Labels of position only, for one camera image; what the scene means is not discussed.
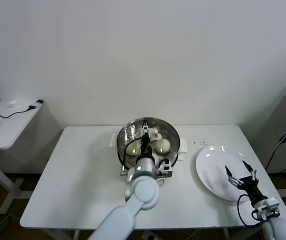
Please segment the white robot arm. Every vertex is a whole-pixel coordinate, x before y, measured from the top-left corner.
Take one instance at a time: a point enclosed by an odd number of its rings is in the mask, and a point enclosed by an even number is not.
[[[274,197],[264,196],[257,187],[258,178],[256,170],[246,162],[245,167],[251,173],[241,179],[234,178],[230,170],[225,166],[228,181],[240,190],[247,193],[254,208],[252,216],[256,214],[258,225],[262,225],[263,233],[266,240],[286,240],[286,220],[280,218],[278,209],[279,202]]]
[[[143,125],[143,133],[144,135],[139,138],[142,141],[141,154],[136,159],[135,167],[127,173],[126,203],[109,213],[90,236],[90,240],[125,240],[135,228],[138,212],[156,206],[159,197],[156,179],[172,176],[172,166],[168,159],[163,160],[159,168],[155,167],[147,122]],[[123,161],[121,175],[124,173],[124,164]]]
[[[150,176],[140,176],[132,183],[133,194],[127,202],[113,209],[90,236],[90,240],[125,240],[134,230],[136,215],[157,204],[159,186]]]

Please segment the floor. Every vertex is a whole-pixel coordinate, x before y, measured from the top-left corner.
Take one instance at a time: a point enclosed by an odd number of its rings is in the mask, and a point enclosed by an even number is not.
[[[16,177],[10,176],[11,180],[15,180]],[[31,175],[25,178],[22,185],[22,190],[33,190],[38,182],[39,176]],[[277,188],[286,188],[286,178],[285,177],[273,177],[272,181],[274,185]],[[0,206],[5,199],[7,195],[6,190],[4,190],[0,186]],[[28,203],[28,200],[25,199],[17,199],[14,200],[8,214],[11,214],[13,216],[16,216],[20,218],[20,216],[23,214],[23,211]],[[1,225],[0,225],[0,240],[52,240],[51,237],[49,237],[47,234],[42,232],[41,230],[37,229],[24,229],[20,226],[19,220],[10,217],[9,219],[6,219]],[[240,228],[230,228],[229,232],[232,235],[233,233],[239,231]],[[193,233],[195,230],[190,229],[187,231],[183,230],[159,230],[159,231],[153,231],[155,234],[157,234],[159,237],[161,237],[163,240],[168,239],[177,239],[177,240],[193,240],[192,237],[189,238],[189,234]],[[90,234],[91,231],[81,231],[79,240],[86,240]],[[195,237],[194,240],[201,240],[201,239],[207,239],[207,240],[224,240],[224,234],[222,229],[200,229],[196,233],[198,237]],[[130,236],[129,240],[140,240],[142,235],[142,231],[134,231]],[[264,239],[261,232],[258,234],[253,235],[249,240],[260,240]]]

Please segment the white table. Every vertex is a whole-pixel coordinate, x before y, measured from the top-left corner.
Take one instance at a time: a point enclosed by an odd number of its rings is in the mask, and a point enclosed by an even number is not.
[[[33,229],[94,230],[116,206],[124,204],[126,176],[119,176],[116,150],[109,147],[120,126],[71,126],[56,148],[21,218],[21,226]],[[188,153],[173,168],[173,177],[160,189],[158,205],[141,211],[136,229],[225,228],[243,226],[236,204],[212,194],[195,176],[195,158],[204,144],[233,146],[258,170],[262,193],[276,197],[281,217],[286,207],[240,128],[236,125],[175,126],[187,139]],[[240,212],[249,225],[249,201]],[[56,239],[70,239],[49,232]]]
[[[17,107],[8,107],[6,101],[0,101],[0,115],[8,116],[15,112],[24,111],[29,105],[35,101],[28,101],[21,103]],[[41,105],[36,109],[29,110],[28,112],[19,113],[11,116],[10,118],[0,117],[0,150],[10,148],[27,124],[31,121],[34,115],[38,112]],[[0,214],[5,214],[9,209],[14,199],[29,199],[32,195],[32,191],[21,191],[20,185],[24,179],[20,178],[13,183],[1,170],[0,170],[0,185],[2,185],[8,192],[3,205],[0,208]]]

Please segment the white wall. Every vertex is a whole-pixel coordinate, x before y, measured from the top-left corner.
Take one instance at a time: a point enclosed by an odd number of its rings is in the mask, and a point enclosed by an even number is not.
[[[141,116],[253,142],[285,94],[284,0],[0,0],[0,99],[47,105],[7,172],[41,172],[65,126]]]

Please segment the ceramic plate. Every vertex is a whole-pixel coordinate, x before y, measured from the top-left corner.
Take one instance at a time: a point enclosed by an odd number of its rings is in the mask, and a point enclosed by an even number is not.
[[[232,172],[233,177],[249,176],[242,160],[246,159],[242,153],[226,146],[209,146],[201,150],[196,158],[196,170],[203,184],[220,198],[236,202],[245,191],[238,190],[227,180],[225,165]]]

